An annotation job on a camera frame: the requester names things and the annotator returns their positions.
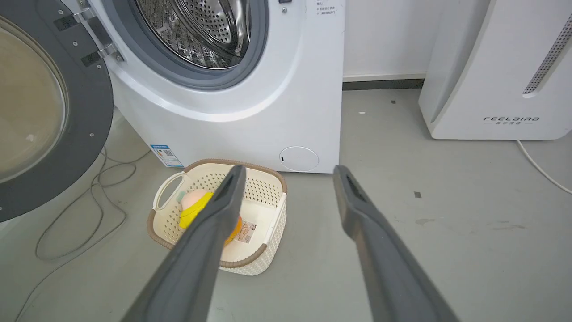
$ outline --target basket rim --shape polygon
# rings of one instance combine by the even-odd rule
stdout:
[[[208,163],[227,164],[230,166],[242,165],[242,166],[245,166],[247,168],[251,168],[253,170],[266,172],[268,174],[275,176],[280,181],[280,184],[282,185],[282,192],[287,194],[288,189],[286,187],[286,180],[284,180],[284,177],[282,175],[280,175],[277,171],[272,170],[270,168],[258,166],[256,164],[252,164],[252,163],[248,163],[248,162],[240,162],[240,161],[226,160],[226,159],[203,159],[203,160],[199,160],[197,162],[194,162],[190,166],[186,167],[184,169],[184,171],[189,172],[190,170],[192,170],[198,166],[201,166],[203,164],[208,164]],[[147,218],[147,233],[149,234],[149,236],[151,237],[152,240],[156,241],[158,244],[162,245],[163,247],[165,247],[169,250],[172,250],[174,248],[174,244],[172,244],[172,243],[164,240],[163,238],[159,237],[159,235],[157,235],[155,233],[155,230],[153,229],[153,221],[155,220],[156,214],[157,214],[157,212],[155,211],[155,209],[151,209],[151,211],[149,213],[149,217]],[[267,247],[268,247],[268,245],[263,243],[249,257],[247,257],[243,260],[240,260],[240,261],[236,261],[236,262],[220,261],[219,266],[221,266],[223,268],[239,268],[242,266],[246,266],[246,265],[252,263],[253,261],[255,261],[257,258],[259,258],[264,253],[264,251],[266,250]]]

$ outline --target white plastic basket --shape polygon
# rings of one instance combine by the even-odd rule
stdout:
[[[185,231],[178,225],[182,209],[176,196],[181,191],[189,193],[196,189],[215,192],[228,171],[237,164],[247,168],[240,216],[249,228],[242,230],[223,248],[219,268],[250,276],[265,271],[274,259],[286,225],[287,192],[284,178],[268,168],[230,160],[207,159],[172,175],[155,195],[153,210],[147,221],[151,238],[166,248],[173,249]],[[177,178],[182,178],[181,182],[160,207],[159,200],[163,192]]]

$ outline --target gray floor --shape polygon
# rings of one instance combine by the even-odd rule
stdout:
[[[533,169],[514,142],[432,140],[418,96],[418,90],[344,92],[341,163],[460,320],[569,321],[572,196]],[[129,160],[145,151],[130,128],[117,131],[121,140],[109,143],[110,156]],[[572,186],[572,136],[525,146],[556,180]],[[129,213],[127,222],[52,275],[20,321],[120,321],[167,254],[147,236],[145,221],[157,187],[174,171],[148,156],[132,179],[110,188],[112,200]],[[34,258],[35,241],[93,174],[0,230],[1,321],[12,321],[31,288],[57,265]],[[330,176],[284,176],[288,222],[273,264],[257,277],[220,272],[209,321],[370,321],[355,246],[340,227]],[[119,218],[105,208],[102,229]],[[91,201],[78,203],[42,251],[56,254],[77,244],[96,217]]]

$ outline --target gray baseboard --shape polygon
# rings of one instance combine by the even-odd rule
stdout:
[[[414,80],[352,81],[343,83],[342,90],[421,88],[424,81],[425,79],[423,78]]]

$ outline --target white label sticker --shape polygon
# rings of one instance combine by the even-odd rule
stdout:
[[[173,151],[171,151],[169,146],[155,146],[151,144],[151,148],[153,149],[153,152],[155,152],[155,155],[157,155],[166,166],[183,168],[183,165],[177,159]]]
[[[252,239],[252,235],[254,235],[254,231],[256,230],[256,224],[248,221],[243,220],[243,227],[240,232],[236,235],[235,240],[245,242],[246,244],[250,243]]]
[[[321,17],[327,17],[329,15],[335,15],[338,10],[338,0],[311,0],[314,4],[315,15]]]

